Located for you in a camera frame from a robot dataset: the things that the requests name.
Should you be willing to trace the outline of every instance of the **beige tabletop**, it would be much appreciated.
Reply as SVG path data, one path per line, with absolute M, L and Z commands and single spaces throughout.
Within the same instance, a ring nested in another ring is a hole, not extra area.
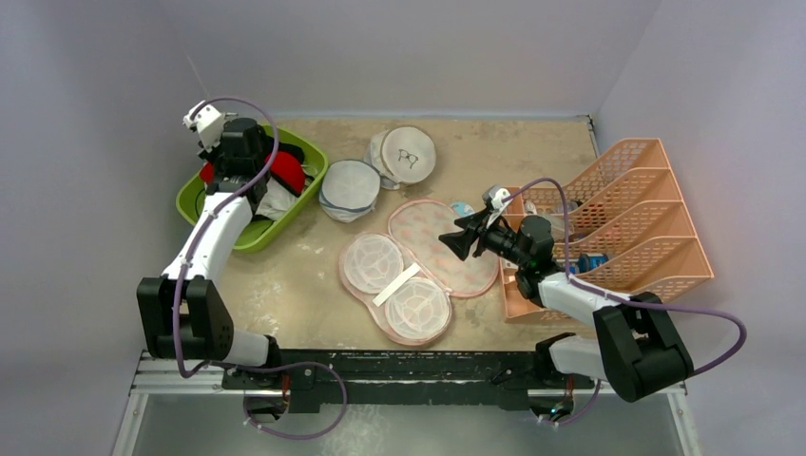
M 434 140 L 437 165 L 426 180 L 398 191 L 381 190 L 374 212 L 352 223 L 329 218 L 316 200 L 265 250 L 234 253 L 218 284 L 239 328 L 272 334 L 281 348 L 405 349 L 375 325 L 365 305 L 341 285 L 337 258 L 361 232 L 385 233 L 392 211 L 406 200 L 468 202 L 478 209 L 492 185 L 520 185 L 550 176 L 567 182 L 595 160 L 582 122 L 450 120 L 284 120 L 315 143 L 330 162 L 359 159 L 375 133 L 416 125 Z M 575 322 L 505 322 L 499 281 L 485 294 L 453 298 L 448 330 L 431 350 L 533 350 L 556 333 L 592 334 Z

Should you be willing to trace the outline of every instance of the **flat pink mesh bag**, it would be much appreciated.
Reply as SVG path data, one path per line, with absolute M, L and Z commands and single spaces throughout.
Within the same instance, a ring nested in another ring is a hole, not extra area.
M 457 230 L 457 217 L 439 201 L 407 202 L 390 217 L 388 235 L 362 233 L 342 250 L 342 284 L 393 342 L 432 342 L 451 322 L 450 296 L 480 295 L 495 281 L 495 256 L 460 261 L 437 239 Z

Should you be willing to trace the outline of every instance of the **green laundry basket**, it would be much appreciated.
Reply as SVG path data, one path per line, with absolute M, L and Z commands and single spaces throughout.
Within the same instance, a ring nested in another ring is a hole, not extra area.
M 264 125 L 263 128 L 271 135 L 271 126 Z M 259 220 L 253 221 L 243 229 L 235 243 L 235 250 L 247 254 L 258 252 L 264 249 L 272 239 L 276 238 L 280 231 L 293 220 L 314 195 L 319 191 L 322 179 L 327 171 L 327 157 L 318 147 L 298 134 L 279 128 L 279 140 L 283 143 L 297 145 L 305 152 L 306 171 L 314 174 L 314 182 L 302 192 L 297 202 L 278 221 Z M 199 215 L 204 208 L 204 182 L 196 174 L 179 191 L 176 199 L 177 210 L 185 220 L 191 225 L 199 221 Z

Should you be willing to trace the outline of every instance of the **table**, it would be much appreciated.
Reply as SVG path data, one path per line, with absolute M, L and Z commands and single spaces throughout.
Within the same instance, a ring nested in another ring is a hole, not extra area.
M 361 158 L 370 138 L 412 124 L 434 140 L 437 165 L 423 182 L 381 190 L 375 211 L 354 221 L 330 219 L 311 202 L 265 250 L 234 253 L 219 290 L 238 328 L 272 334 L 281 348 L 403 349 L 375 325 L 363 303 L 341 285 L 336 259 L 361 232 L 386 232 L 392 211 L 406 200 L 462 200 L 477 209 L 495 183 L 520 185 L 550 176 L 568 182 L 595 160 L 587 123 L 579 121 L 281 120 L 330 162 Z M 534 350 L 535 342 L 566 331 L 592 335 L 575 320 L 538 325 L 504 321 L 500 282 L 485 294 L 452 300 L 453 321 L 429 350 Z

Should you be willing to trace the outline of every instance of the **gray wall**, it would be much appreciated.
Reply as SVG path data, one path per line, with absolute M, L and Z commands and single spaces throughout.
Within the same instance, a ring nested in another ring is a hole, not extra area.
M 108 454 L 202 92 L 152 0 L 4 0 L 0 62 L 0 447 Z
M 744 351 L 690 382 L 706 454 L 802 454 L 806 3 L 664 0 L 599 112 L 601 147 L 660 137 L 717 275 L 691 306 L 747 323 Z M 697 364 L 736 331 L 680 318 Z
M 576 115 L 660 0 L 162 0 L 210 93 L 285 116 Z

